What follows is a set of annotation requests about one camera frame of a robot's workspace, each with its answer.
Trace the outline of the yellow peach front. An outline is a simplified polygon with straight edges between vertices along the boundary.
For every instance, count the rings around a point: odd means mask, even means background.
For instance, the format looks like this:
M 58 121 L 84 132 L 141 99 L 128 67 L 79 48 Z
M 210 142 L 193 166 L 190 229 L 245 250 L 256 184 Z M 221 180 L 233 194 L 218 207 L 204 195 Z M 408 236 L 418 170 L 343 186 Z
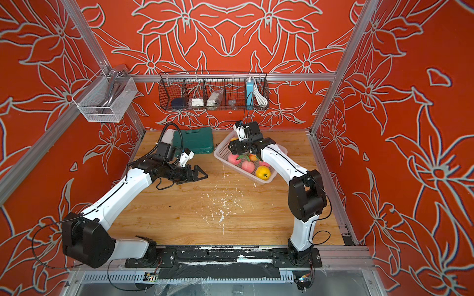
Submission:
M 261 180 L 267 181 L 271 177 L 271 171 L 269 167 L 261 165 L 256 169 L 255 176 Z

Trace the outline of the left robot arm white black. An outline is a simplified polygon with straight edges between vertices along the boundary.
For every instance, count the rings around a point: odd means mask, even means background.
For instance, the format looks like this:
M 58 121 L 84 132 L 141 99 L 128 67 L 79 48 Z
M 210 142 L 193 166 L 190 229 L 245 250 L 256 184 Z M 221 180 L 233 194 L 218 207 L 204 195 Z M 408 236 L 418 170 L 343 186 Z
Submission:
M 155 147 L 129 165 L 125 177 L 98 201 L 81 213 L 69 213 L 61 223 L 62 251 L 91 268 L 99 268 L 113 260 L 135 259 L 145 266 L 158 262 L 154 240 L 138 236 L 134 239 L 114 239 L 109 234 L 113 222 L 122 211 L 153 182 L 169 180 L 181 185 L 207 179 L 207 173 L 188 161 L 194 154 L 189 149 L 176 148 L 168 143 Z

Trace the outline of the pink peach with leaf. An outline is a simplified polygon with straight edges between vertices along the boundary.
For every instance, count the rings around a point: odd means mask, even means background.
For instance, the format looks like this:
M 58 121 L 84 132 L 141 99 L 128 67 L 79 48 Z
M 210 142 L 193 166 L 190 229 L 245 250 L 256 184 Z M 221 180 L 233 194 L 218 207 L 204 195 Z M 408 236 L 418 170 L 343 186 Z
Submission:
M 259 161 L 259 165 L 260 166 L 265 166 L 267 168 L 270 168 L 270 165 L 267 163 L 267 162 L 264 162 L 264 161 Z

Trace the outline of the orange red peach front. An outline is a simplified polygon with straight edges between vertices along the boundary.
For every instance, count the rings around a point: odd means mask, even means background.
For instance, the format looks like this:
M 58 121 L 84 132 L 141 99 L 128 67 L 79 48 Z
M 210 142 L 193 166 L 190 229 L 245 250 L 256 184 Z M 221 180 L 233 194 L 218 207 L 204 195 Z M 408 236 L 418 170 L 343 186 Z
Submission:
M 259 161 L 259 158 L 258 158 L 256 155 L 254 155 L 254 154 L 249 154 L 249 159 L 250 159 L 250 161 L 252 161 L 252 162 L 257 162 L 257 161 Z

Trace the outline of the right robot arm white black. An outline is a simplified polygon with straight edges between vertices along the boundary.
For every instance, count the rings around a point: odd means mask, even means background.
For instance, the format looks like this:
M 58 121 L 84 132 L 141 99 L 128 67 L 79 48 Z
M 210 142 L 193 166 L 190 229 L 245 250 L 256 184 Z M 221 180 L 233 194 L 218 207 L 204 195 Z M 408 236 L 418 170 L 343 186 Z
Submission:
M 237 140 L 228 148 L 232 154 L 246 152 L 268 163 L 288 184 L 288 207 L 295 218 L 288 241 L 288 256 L 295 265 L 313 261 L 313 239 L 316 221 L 327 206 L 322 175 L 297 164 L 271 138 L 260 132 L 257 122 L 234 124 Z

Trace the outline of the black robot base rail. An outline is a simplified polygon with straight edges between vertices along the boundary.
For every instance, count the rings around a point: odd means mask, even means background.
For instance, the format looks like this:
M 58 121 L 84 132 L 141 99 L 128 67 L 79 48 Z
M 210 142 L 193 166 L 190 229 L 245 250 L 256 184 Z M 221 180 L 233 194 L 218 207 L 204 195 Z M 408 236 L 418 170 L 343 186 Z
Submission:
M 126 268 L 156 272 L 159 279 L 294 281 L 294 273 L 322 267 L 318 249 L 298 254 L 287 246 L 160 246 L 157 259 L 128 259 Z

